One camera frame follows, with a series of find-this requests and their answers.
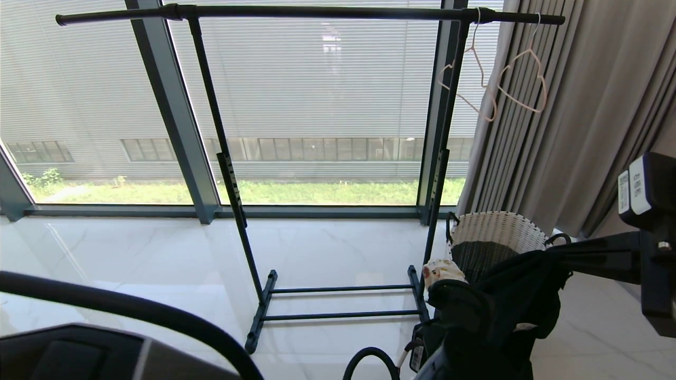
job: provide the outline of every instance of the white tile floor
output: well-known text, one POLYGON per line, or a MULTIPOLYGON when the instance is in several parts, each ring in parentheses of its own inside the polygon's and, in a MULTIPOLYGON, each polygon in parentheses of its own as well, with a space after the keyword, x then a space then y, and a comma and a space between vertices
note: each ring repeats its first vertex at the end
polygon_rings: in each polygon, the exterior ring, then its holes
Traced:
MULTIPOLYGON (((407 283, 418 269, 427 230, 411 221, 250 220, 258 271, 277 287, 407 283)), ((434 256, 443 253, 437 234, 434 256)), ((0 218, 0 268, 142 296, 206 318, 244 342, 256 295, 234 222, 193 219, 0 218)), ((562 312, 533 353, 536 379, 674 379, 676 339, 657 336, 638 301, 618 283, 576 274, 561 292, 562 312)), ((152 336, 210 362, 215 351, 184 335, 111 314, 0 294, 0 335, 85 322, 152 336)), ((269 314, 414 308, 407 291, 292 295, 269 314)), ((266 323, 253 355, 267 379, 340 379, 359 349, 395 356, 416 317, 266 323)), ((402 379, 413 378, 405 369, 402 379)), ((386 379, 375 360, 354 379, 386 379)))

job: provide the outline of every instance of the pink hanger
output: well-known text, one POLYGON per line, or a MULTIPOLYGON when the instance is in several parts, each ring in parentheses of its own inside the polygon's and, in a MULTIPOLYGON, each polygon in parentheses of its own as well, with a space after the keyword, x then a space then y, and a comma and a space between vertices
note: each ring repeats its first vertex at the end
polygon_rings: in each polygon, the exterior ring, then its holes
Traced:
MULTIPOLYGON (((492 122, 493 120, 496 119, 496 116, 497 116, 496 113, 497 113, 497 109, 498 109, 498 103, 496 101, 495 94, 493 94, 493 91, 491 91, 491 89, 488 88, 488 85, 483 84, 483 79, 484 79, 483 66, 481 66, 481 61, 479 60, 479 56, 477 55, 477 49, 475 48, 475 41, 476 41, 476 38, 477 38, 477 29, 479 28, 479 23, 481 22, 481 10, 479 8, 477 8, 477 12, 479 12, 479 19, 477 20, 477 25, 474 27, 474 34, 472 34, 472 45, 469 48, 465 49, 464 52, 467 53, 468 51, 472 51, 472 53, 474 54, 474 59, 477 61, 477 65, 479 66, 479 71, 481 72, 481 87, 484 88, 486 91, 488 91, 488 93, 491 95, 491 101, 493 102, 493 116, 491 116, 489 118, 488 116, 483 114, 475 105, 470 103, 470 101, 467 100, 461 94, 456 93, 456 96, 461 98, 465 103, 467 103, 467 105, 472 107, 472 109, 474 109, 474 111, 476 111, 476 113, 478 113, 484 120, 486 120, 487 122, 492 122)), ((447 85, 445 85, 441 79, 443 78, 443 72, 445 72, 446 69, 448 69, 448 68, 453 68, 453 65, 455 63, 456 63, 455 60, 453 60, 453 63, 451 63, 450 65, 444 66, 444 68, 442 68, 439 71, 439 74, 437 75, 437 82, 444 89, 447 89, 449 91, 451 91, 451 88, 448 87, 447 85)))
POLYGON ((537 54, 535 54, 535 52, 533 51, 533 40, 535 39, 535 33, 537 32, 537 29, 538 29, 539 27, 540 27, 540 13, 537 14, 537 26, 535 27, 535 31, 533 31, 533 35, 531 36, 531 40, 528 42, 528 49, 522 51, 522 52, 519 53, 516 57, 514 57, 514 58, 510 61, 510 63, 509 63, 507 66, 505 66, 504 69, 502 69, 502 71, 500 72, 500 77, 498 78, 498 89, 499 89, 503 94, 505 94, 505 96, 507 96, 508 98, 510 98, 511 100, 513 100, 516 104, 520 105, 521 107, 524 107, 526 110, 535 112, 536 114, 539 114, 540 112, 542 112, 542 111, 545 109, 545 107, 547 106, 547 83, 545 83, 545 78, 544 78, 544 76, 542 76, 542 73, 541 73, 541 71, 542 71, 542 63, 540 62, 540 58, 539 58, 539 57, 537 56, 537 54), (501 80, 502 80, 502 76, 504 75, 505 71, 507 71, 507 69, 514 68, 514 62, 515 62, 518 58, 520 58, 520 57, 522 57, 522 56, 524 56, 524 55, 526 55, 526 54, 530 54, 530 55, 533 56, 533 58, 535 58, 535 63, 537 64, 537 79, 540 79, 540 82, 542 82, 542 107, 541 107, 539 110, 538 110, 538 109, 535 109, 535 108, 532 108, 532 107, 530 107, 530 106, 528 106, 528 105, 526 105, 526 104, 520 102, 519 100, 516 100, 516 98, 514 98, 512 95, 510 95, 509 93, 507 93, 507 91, 505 91, 505 90, 500 86, 500 82, 501 82, 501 80))

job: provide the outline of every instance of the woven basket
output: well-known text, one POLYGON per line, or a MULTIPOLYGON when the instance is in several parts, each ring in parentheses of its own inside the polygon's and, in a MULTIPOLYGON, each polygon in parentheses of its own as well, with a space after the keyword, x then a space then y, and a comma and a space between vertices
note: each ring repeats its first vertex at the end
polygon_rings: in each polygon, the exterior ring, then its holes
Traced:
POLYGON ((471 284, 497 263, 518 254, 547 248, 547 235, 525 217, 513 212, 475 212, 457 218, 447 244, 451 259, 471 284))

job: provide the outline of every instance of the clothes rack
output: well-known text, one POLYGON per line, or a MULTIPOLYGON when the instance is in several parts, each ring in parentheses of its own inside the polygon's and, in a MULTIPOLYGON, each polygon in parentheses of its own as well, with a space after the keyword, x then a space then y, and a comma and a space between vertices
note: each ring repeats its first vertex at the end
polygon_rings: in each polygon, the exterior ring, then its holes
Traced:
POLYGON ((366 7, 298 7, 298 6, 259 6, 259 5, 178 5, 167 4, 153 9, 128 9, 120 11, 104 11, 87 14, 56 15, 56 22, 61 25, 76 24, 81 22, 100 22, 108 20, 131 20, 137 18, 156 18, 161 17, 167 20, 188 20, 195 50, 199 62, 202 79, 206 89, 206 94, 211 110, 212 118, 218 135, 221 152, 216 154, 220 166, 224 184, 226 185, 230 205, 233 209, 235 223, 242 242, 244 254, 249 265, 249 271, 253 280, 253 286, 256 289, 258 297, 258 309, 253 317, 251 329, 247 334, 245 349, 252 354, 256 350, 258 338, 264 323, 267 320, 306 320, 318 318, 362 318, 373 316, 404 316, 417 315, 421 322, 429 320, 427 306, 423 299, 423 280, 418 278, 415 267, 408 267, 409 284, 405 285, 379 285, 379 286, 348 286, 348 287, 313 287, 297 289, 275 289, 277 280, 277 271, 274 269, 268 274, 265 286, 263 287, 256 269, 256 261, 251 251, 249 237, 246 232, 247 220, 242 207, 242 201, 239 196, 235 171, 228 148, 228 142, 225 135, 225 129, 220 117, 218 102, 216 101, 216 92, 212 81, 207 55, 204 48, 204 42, 201 35, 200 18, 205 17, 273 17, 273 18, 351 18, 351 19, 388 19, 388 20, 456 20, 460 22, 460 34, 455 52, 455 64, 452 69, 452 80, 450 84, 450 94, 445 105, 445 116, 443 119, 443 130, 441 132, 440 148, 436 153, 437 165, 434 174, 433 190, 431 198, 431 213, 429 214, 429 230, 427 235, 427 244, 422 264, 429 261, 432 242, 435 236, 435 220, 439 218, 439 206, 441 193, 443 191, 443 179, 448 165, 449 150, 448 133, 450 131, 451 119, 453 115, 454 101, 458 90, 460 79, 460 70, 462 67, 462 57, 464 46, 467 40, 471 23, 479 22, 486 24, 489 22, 520 22, 528 24, 550 24, 561 25, 565 17, 539 14, 520 14, 510 12, 498 12, 492 9, 481 8, 474 9, 408 9, 408 8, 366 8, 366 7), (325 293, 334 291, 382 291, 390 289, 411 289, 416 302, 416 308, 413 310, 391 310, 379 312, 344 312, 344 313, 325 313, 325 314, 294 314, 294 315, 267 315, 268 307, 274 294, 288 293, 325 293))

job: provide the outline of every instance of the curtain fold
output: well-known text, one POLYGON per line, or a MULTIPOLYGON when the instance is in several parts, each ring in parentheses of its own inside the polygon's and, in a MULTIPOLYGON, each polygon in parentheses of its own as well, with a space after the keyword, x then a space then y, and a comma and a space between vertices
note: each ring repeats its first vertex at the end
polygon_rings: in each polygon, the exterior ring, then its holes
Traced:
MULTIPOLYGON (((566 16, 540 26, 533 50, 549 87, 542 113, 501 93, 498 117, 479 120, 458 211, 511 211, 543 231, 589 236, 617 201, 617 175, 648 151, 676 110, 676 1, 506 1, 566 16)), ((503 24, 489 85, 539 108, 543 91, 525 50, 535 25, 503 24)), ((490 114, 490 101, 482 109, 490 114)))

